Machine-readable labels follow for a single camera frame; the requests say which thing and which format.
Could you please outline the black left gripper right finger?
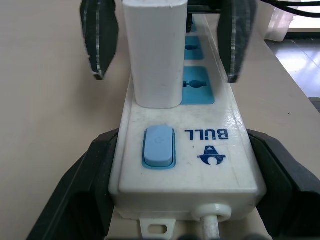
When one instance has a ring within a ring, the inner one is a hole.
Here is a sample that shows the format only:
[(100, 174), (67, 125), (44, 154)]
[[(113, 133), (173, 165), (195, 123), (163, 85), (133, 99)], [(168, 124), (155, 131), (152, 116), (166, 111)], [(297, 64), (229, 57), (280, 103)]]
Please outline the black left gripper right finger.
[(267, 192), (257, 205), (273, 240), (320, 240), (320, 179), (277, 139), (247, 131)]

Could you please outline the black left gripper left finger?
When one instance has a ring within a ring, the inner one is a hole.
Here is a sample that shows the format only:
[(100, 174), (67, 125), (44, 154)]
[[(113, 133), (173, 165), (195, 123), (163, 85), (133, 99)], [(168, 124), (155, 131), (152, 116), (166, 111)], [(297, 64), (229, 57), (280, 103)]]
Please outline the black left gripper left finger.
[(99, 135), (64, 174), (26, 240), (104, 240), (114, 203), (109, 182), (118, 129)]

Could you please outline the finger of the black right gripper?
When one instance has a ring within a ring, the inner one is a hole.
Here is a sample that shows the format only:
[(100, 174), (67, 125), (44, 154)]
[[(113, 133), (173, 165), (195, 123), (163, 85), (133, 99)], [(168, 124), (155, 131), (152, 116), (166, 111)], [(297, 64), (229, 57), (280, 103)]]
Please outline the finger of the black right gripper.
[(81, 0), (79, 11), (92, 74), (96, 80), (103, 80), (118, 44), (115, 0)]
[(229, 84), (236, 83), (240, 76), (256, 12), (256, 0), (222, 0), (218, 51)]

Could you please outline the white charger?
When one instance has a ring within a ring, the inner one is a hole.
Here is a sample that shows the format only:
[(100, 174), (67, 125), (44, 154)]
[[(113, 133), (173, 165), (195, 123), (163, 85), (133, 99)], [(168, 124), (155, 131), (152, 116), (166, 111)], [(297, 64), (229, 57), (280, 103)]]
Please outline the white charger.
[(135, 99), (174, 108), (183, 99), (188, 0), (122, 0)]

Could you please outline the white power strip blue sockets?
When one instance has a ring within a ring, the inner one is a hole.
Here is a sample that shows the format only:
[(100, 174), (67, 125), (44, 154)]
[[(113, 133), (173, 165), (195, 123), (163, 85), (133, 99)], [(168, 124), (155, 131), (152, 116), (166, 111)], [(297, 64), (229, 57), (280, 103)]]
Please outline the white power strip blue sockets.
[[(185, 61), (191, 76), (184, 85), (208, 76), (214, 103), (152, 109), (137, 104), (132, 83), (126, 93), (109, 192), (146, 239), (154, 237), (151, 225), (165, 226), (160, 237), (171, 239), (176, 221), (206, 219), (206, 232), (218, 233), (219, 222), (246, 217), (267, 191), (214, 34), (204, 15), (194, 15), (193, 23), (190, 35), (199, 38), (204, 58)], [(156, 125), (173, 129), (172, 168), (143, 165), (144, 135)]]

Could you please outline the white translucent curtain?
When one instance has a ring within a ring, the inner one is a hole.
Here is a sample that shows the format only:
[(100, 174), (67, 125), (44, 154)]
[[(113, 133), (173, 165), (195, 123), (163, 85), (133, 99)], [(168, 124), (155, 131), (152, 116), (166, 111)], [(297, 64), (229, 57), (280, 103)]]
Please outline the white translucent curtain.
[(264, 39), (274, 42), (282, 42), (288, 33), (293, 18), (294, 14), (275, 8)]

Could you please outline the grey rounded object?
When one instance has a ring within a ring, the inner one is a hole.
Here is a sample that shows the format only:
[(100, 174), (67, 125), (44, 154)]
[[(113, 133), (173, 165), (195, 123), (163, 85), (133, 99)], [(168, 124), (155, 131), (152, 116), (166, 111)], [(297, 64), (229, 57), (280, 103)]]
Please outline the grey rounded object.
[(308, 99), (320, 113), (320, 97), (309, 97)]

